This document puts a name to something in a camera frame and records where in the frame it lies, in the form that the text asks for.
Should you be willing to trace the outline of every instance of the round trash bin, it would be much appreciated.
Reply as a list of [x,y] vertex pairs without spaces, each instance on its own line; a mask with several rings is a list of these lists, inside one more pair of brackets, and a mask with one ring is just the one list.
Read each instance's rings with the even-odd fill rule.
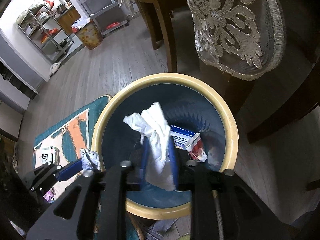
[[[204,150],[214,151],[217,171],[233,169],[238,151],[235,119],[222,97],[204,82],[182,74],[161,73],[126,86],[107,104],[93,132],[92,150],[100,154],[102,169],[129,159],[140,147],[140,133],[123,122],[125,116],[159,102],[169,125],[200,132]],[[191,192],[165,191],[151,184],[128,191],[126,210],[140,217],[162,220],[190,213]]]
[[91,21],[77,31],[76,36],[90,50],[97,47],[103,41],[101,33]]

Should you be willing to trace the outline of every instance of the gray wood plank floor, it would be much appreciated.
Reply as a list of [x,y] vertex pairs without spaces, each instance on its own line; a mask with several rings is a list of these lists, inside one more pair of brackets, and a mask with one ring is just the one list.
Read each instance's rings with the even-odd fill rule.
[[[178,73],[201,78],[194,49],[191,13],[174,13],[172,19]],[[246,133],[272,114],[303,82],[312,65],[290,44],[278,68],[259,78],[245,105],[235,117],[239,152],[235,171],[286,223],[313,210],[320,191],[305,192],[305,185],[320,178],[320,110],[250,145]],[[115,95],[146,75],[166,72],[165,48],[153,51],[141,17],[106,37],[89,51],[82,49],[43,84],[24,115],[19,137],[19,174],[31,170],[34,138],[69,114],[104,94]],[[166,239],[190,231],[190,217],[180,218]]]

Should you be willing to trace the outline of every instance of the metal bolt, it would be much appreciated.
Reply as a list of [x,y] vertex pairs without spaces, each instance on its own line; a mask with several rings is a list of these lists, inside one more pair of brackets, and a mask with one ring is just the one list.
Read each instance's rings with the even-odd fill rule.
[[233,176],[235,174],[232,169],[225,169],[223,173],[227,176]]
[[130,167],[131,166],[131,161],[122,161],[120,162],[121,167]]
[[83,172],[83,176],[85,177],[91,177],[93,175],[93,170],[85,170]]
[[187,165],[188,167],[194,167],[194,166],[197,165],[197,163],[196,163],[194,160],[188,160],[188,161],[186,162],[186,165]]

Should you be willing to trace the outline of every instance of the yellow rim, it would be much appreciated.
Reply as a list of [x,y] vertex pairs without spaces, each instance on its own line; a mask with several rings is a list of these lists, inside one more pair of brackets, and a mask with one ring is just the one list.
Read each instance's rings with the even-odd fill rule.
[[[97,123],[94,126],[91,145],[91,149],[99,153],[102,170],[105,170],[101,156],[102,137],[104,129],[113,112],[126,98],[136,91],[151,85],[164,83],[189,87],[199,92],[201,95],[207,98],[209,102],[212,103],[222,120],[226,137],[225,154],[219,171],[223,172],[225,169],[233,169],[237,158],[239,136],[236,121],[233,118],[233,115],[231,114],[231,111],[225,101],[212,87],[196,78],[177,73],[161,73],[138,79],[137,81],[126,86],[119,93],[117,93],[103,109]],[[129,199],[126,200],[126,210],[128,212],[140,217],[155,220],[173,219],[186,216],[190,214],[190,207],[191,206],[189,202],[173,208],[151,208],[137,204]]]

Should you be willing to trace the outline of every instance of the rusty metal bin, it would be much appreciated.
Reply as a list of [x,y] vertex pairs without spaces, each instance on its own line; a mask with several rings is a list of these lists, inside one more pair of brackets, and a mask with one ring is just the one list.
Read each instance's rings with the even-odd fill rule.
[[103,41],[100,31],[91,21],[76,32],[76,36],[90,50],[97,47]]

